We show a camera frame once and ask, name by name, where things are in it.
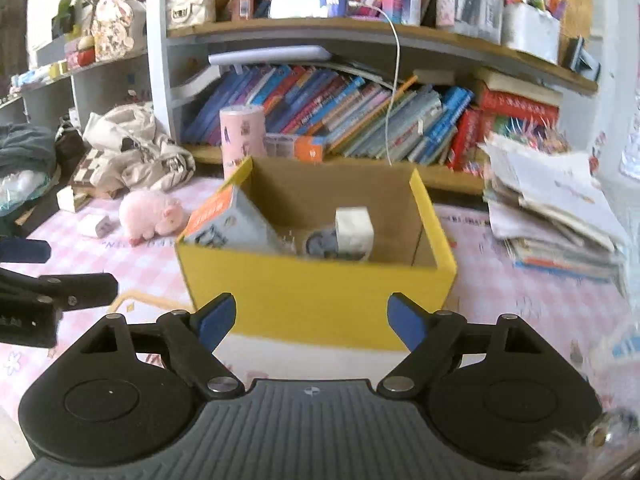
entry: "metal screw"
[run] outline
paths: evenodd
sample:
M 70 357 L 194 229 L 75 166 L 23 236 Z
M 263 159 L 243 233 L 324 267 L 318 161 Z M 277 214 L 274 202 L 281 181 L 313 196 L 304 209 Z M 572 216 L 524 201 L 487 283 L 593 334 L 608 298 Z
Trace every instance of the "metal screw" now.
M 414 388 L 415 383 L 409 377 L 398 375 L 385 378 L 382 385 L 390 392 L 408 392 Z
M 207 383 L 207 388 L 217 394 L 232 392 L 238 387 L 238 381 L 233 377 L 214 377 Z

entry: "quilted purse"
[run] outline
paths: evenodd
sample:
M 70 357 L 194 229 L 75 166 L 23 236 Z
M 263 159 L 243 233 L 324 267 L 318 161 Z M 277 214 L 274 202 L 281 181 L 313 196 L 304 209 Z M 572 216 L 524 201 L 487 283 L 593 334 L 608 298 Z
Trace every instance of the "quilted purse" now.
M 216 0 L 166 0 L 166 28 L 191 27 L 216 21 Z

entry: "orange and white box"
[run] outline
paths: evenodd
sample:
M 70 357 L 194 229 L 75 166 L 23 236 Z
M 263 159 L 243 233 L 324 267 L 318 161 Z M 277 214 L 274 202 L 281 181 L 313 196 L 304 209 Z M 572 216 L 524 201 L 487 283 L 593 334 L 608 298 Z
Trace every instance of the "orange and white box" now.
M 191 214 L 184 241 L 217 249 L 283 254 L 287 245 L 238 186 L 225 186 Z

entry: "grey ribbed surface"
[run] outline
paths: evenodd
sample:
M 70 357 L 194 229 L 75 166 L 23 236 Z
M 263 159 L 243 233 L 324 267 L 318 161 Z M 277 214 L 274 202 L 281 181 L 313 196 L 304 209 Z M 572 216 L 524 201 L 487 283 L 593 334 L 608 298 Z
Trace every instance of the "grey ribbed surface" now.
M 507 480 L 522 477 L 460 457 L 431 433 L 414 405 L 384 400 L 373 394 L 363 380 L 264 380 L 241 399 L 210 402 L 182 439 L 151 458 L 101 469 L 40 459 L 18 478 Z

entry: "plastic bag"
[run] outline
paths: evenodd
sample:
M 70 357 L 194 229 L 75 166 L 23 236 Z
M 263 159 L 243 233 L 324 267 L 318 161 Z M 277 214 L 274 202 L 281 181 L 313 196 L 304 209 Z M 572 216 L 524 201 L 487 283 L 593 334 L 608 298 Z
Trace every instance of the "plastic bag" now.
M 25 170 L 0 180 L 0 216 L 8 215 L 27 200 L 43 194 L 50 178 L 41 171 Z

